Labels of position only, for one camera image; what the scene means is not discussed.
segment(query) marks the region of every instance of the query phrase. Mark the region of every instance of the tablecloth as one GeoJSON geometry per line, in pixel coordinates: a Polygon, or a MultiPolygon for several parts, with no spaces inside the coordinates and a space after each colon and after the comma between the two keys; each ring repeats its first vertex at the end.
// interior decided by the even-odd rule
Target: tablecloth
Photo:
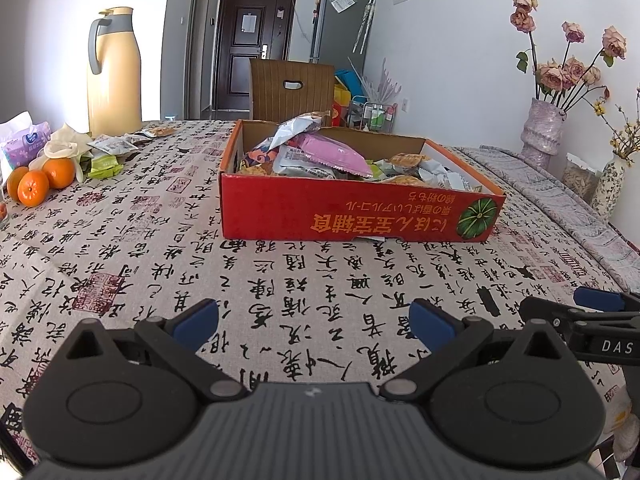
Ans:
{"type": "MultiPolygon", "coordinates": [[[[234,125],[179,125],[178,134],[129,157],[115,178],[54,192],[34,209],[10,203],[0,231],[0,413],[31,456],[24,400],[85,317],[128,328],[214,298],[219,329],[198,355],[246,386],[376,387],[430,353],[409,329],[414,298],[517,328],[526,296],[573,304],[578,285],[618,290],[579,244],[495,175],[508,197],[486,243],[226,240],[218,168],[234,125]]],[[[243,199],[247,214],[269,215],[252,208],[250,194],[243,199]]],[[[615,366],[586,371],[607,400],[623,383],[615,366]]]]}

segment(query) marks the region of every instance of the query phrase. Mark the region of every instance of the yellow box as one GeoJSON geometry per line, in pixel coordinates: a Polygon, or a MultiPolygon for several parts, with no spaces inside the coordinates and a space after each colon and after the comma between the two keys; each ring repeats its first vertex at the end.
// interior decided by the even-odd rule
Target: yellow box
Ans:
{"type": "Polygon", "coordinates": [[[347,90],[347,87],[337,77],[335,78],[334,86],[334,101],[340,106],[349,106],[351,102],[351,92],[347,90]]]}

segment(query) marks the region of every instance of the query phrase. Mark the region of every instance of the pink rose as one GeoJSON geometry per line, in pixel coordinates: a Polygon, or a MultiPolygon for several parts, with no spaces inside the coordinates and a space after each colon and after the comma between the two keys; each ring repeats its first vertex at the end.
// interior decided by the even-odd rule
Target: pink rose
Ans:
{"type": "Polygon", "coordinates": [[[538,82],[552,90],[562,90],[565,76],[562,69],[557,66],[542,64],[538,67],[538,82]]]}
{"type": "Polygon", "coordinates": [[[521,8],[517,8],[511,15],[511,25],[525,34],[536,30],[536,24],[533,22],[533,18],[521,8]]]}
{"type": "Polygon", "coordinates": [[[582,79],[582,76],[584,75],[584,65],[580,61],[575,59],[575,56],[571,56],[571,58],[567,59],[566,63],[564,64],[564,71],[569,76],[571,82],[576,85],[580,82],[580,79],[582,79]]]}
{"type": "Polygon", "coordinates": [[[564,22],[562,30],[569,43],[584,43],[584,32],[577,23],[564,22]]]}
{"type": "Polygon", "coordinates": [[[587,84],[587,86],[595,85],[598,81],[600,81],[600,69],[597,66],[592,66],[587,72],[582,76],[582,80],[587,84]]]}
{"type": "Polygon", "coordinates": [[[607,56],[625,59],[626,39],[622,37],[615,27],[612,26],[604,29],[602,47],[607,56]]]}
{"type": "Polygon", "coordinates": [[[538,0],[513,0],[513,6],[524,10],[528,14],[538,8],[538,0]]]}

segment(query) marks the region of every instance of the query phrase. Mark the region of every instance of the gray thermos handle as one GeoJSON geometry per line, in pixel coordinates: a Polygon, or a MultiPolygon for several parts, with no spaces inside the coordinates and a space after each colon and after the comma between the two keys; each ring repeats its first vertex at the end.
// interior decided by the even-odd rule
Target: gray thermos handle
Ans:
{"type": "Polygon", "coordinates": [[[89,30],[89,66],[91,67],[91,72],[93,72],[94,75],[98,75],[102,72],[102,66],[100,65],[100,61],[98,61],[98,54],[95,46],[98,41],[98,28],[101,25],[103,27],[111,25],[111,20],[106,20],[105,18],[95,20],[91,24],[91,29],[89,30]]]}

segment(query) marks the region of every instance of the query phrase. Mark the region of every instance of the green pumpkin illustration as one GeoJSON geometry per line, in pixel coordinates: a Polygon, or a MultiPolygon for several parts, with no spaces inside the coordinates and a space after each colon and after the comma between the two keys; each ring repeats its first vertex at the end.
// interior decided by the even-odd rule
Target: green pumpkin illustration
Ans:
{"type": "Polygon", "coordinates": [[[494,222],[498,206],[492,198],[481,198],[466,208],[458,220],[458,234],[465,240],[478,238],[494,222]]]}

